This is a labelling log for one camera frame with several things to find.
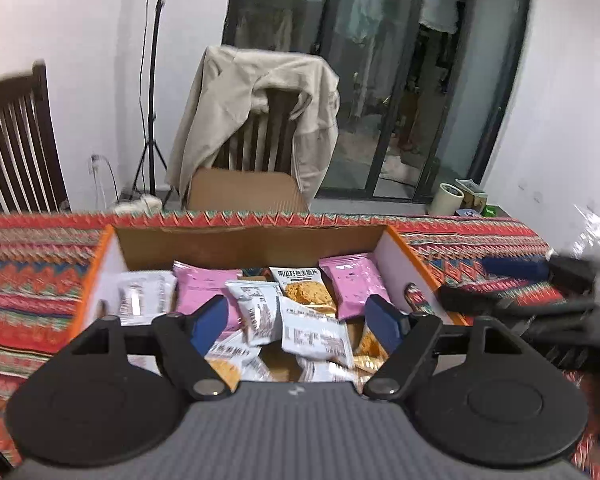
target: cookie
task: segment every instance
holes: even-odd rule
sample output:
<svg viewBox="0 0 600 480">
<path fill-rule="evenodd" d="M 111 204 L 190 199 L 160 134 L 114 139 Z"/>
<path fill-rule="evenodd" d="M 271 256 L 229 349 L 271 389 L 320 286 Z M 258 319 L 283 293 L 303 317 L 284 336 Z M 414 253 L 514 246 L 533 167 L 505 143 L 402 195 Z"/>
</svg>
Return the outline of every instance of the cookie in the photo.
<svg viewBox="0 0 600 480">
<path fill-rule="evenodd" d="M 331 299 L 327 288 L 317 282 L 289 283 L 285 287 L 285 294 L 294 301 L 301 304 L 318 304 L 336 307 Z"/>
<path fill-rule="evenodd" d="M 211 365 L 220 378 L 231 388 L 231 391 L 235 391 L 240 382 L 240 369 L 229 361 L 223 361 L 222 359 L 208 359 L 206 362 Z"/>
</svg>

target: tablecloth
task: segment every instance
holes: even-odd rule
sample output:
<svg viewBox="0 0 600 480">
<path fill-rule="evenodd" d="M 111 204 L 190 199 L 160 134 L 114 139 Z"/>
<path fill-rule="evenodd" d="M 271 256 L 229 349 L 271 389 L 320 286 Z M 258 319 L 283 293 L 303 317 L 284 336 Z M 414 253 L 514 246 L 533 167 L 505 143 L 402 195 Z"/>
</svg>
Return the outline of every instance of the tablecloth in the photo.
<svg viewBox="0 0 600 480">
<path fill-rule="evenodd" d="M 13 463 L 20 458 L 2 420 L 5 402 L 26 377 L 66 342 L 80 300 L 82 279 L 100 231 L 107 224 L 187 228 L 390 224 L 440 283 L 477 283 L 478 288 L 515 294 L 523 303 L 560 297 L 547 284 L 489 279 L 485 275 L 480 259 L 486 254 L 538 255 L 548 249 L 529 227 L 510 218 L 248 212 L 175 212 L 152 217 L 0 215 L 0 448 Z M 576 454 L 579 466 L 588 465 L 589 446 L 590 440 L 585 439 Z"/>
</svg>

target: white snack packet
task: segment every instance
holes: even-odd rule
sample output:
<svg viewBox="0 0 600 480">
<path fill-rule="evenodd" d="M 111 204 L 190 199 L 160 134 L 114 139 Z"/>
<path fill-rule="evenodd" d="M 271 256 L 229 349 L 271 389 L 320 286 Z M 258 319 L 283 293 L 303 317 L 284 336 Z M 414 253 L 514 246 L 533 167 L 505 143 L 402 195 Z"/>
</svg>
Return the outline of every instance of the white snack packet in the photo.
<svg viewBox="0 0 600 480">
<path fill-rule="evenodd" d="M 236 365 L 240 370 L 241 381 L 273 381 L 267 365 L 258 357 L 259 353 L 260 347 L 249 346 L 242 330 L 238 330 L 226 339 L 216 341 L 206 353 L 205 359 L 220 359 Z"/>
<path fill-rule="evenodd" d="M 304 269 L 287 269 L 285 267 L 269 267 L 273 279 L 276 280 L 282 290 L 291 283 L 315 282 L 324 285 L 320 269 L 316 267 L 305 267 Z"/>
<path fill-rule="evenodd" d="M 170 270 L 121 272 L 117 281 L 123 326 L 150 323 L 171 310 L 177 280 Z"/>
<path fill-rule="evenodd" d="M 311 361 L 299 357 L 298 365 L 302 368 L 298 381 L 300 383 L 345 383 L 347 381 L 358 383 L 357 373 L 336 363 Z"/>
<path fill-rule="evenodd" d="M 222 359 L 237 363 L 245 359 L 257 357 L 258 354 L 260 354 L 260 348 L 249 346 L 244 339 L 242 330 L 238 330 L 234 335 L 213 343 L 209 352 L 206 353 L 205 358 Z"/>
<path fill-rule="evenodd" d="M 353 368 L 353 352 L 345 324 L 289 298 L 278 298 L 278 303 L 285 352 Z"/>
<path fill-rule="evenodd" d="M 244 359 L 240 362 L 240 380 L 275 382 L 273 375 L 259 357 Z"/>
<path fill-rule="evenodd" d="M 238 301 L 249 345 L 266 345 L 280 339 L 282 319 L 276 298 L 282 296 L 282 291 L 277 283 L 231 280 L 225 286 Z"/>
</svg>

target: wooden chair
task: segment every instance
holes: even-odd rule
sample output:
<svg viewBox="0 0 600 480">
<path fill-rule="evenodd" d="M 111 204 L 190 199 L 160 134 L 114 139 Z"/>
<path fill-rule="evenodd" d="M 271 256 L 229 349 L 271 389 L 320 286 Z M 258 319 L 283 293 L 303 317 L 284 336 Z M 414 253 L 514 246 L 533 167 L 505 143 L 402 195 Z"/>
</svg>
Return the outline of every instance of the wooden chair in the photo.
<svg viewBox="0 0 600 480">
<path fill-rule="evenodd" d="M 214 168 L 291 174 L 296 123 L 289 120 L 289 115 L 298 102 L 298 92 L 268 89 L 266 93 L 269 113 L 250 113 L 220 148 Z"/>
<path fill-rule="evenodd" d="M 0 211 L 58 212 L 66 189 L 43 61 L 0 78 Z"/>
<path fill-rule="evenodd" d="M 298 92 L 267 90 L 268 114 L 249 114 L 222 145 L 212 168 L 191 179 L 189 210 L 307 212 L 291 176 Z"/>
</svg>

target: light stand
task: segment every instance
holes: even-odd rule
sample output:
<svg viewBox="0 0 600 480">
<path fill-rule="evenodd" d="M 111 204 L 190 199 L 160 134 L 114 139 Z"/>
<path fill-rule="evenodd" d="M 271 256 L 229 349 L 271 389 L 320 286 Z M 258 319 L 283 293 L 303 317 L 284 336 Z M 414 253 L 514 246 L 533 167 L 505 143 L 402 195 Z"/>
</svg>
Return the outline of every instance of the light stand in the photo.
<svg viewBox="0 0 600 480">
<path fill-rule="evenodd" d="M 144 156 L 148 154 L 149 156 L 149 193 L 155 196 L 155 168 L 154 168 L 154 148 L 160 157 L 160 161 L 165 171 L 167 170 L 167 163 L 164 161 L 164 157 L 160 152 L 160 148 L 155 142 L 154 138 L 154 122 L 155 122 L 155 113 L 154 113 L 154 83 L 155 83 L 155 52 L 158 45 L 158 28 L 160 27 L 160 13 L 162 12 L 162 8 L 164 7 L 164 1 L 158 0 L 155 4 L 155 19 L 154 19 L 154 36 L 151 42 L 151 63 L 149 65 L 149 110 L 147 112 L 147 127 L 148 127 L 148 136 L 147 140 L 144 143 L 144 149 L 142 150 L 142 155 L 140 156 L 140 163 L 138 164 L 138 169 L 136 170 L 136 177 L 134 178 L 134 184 L 132 189 L 138 191 L 138 176 L 140 175 L 140 171 L 142 169 L 142 165 L 144 164 Z M 171 191 L 167 197 L 164 199 L 166 202 L 171 195 Z"/>
</svg>

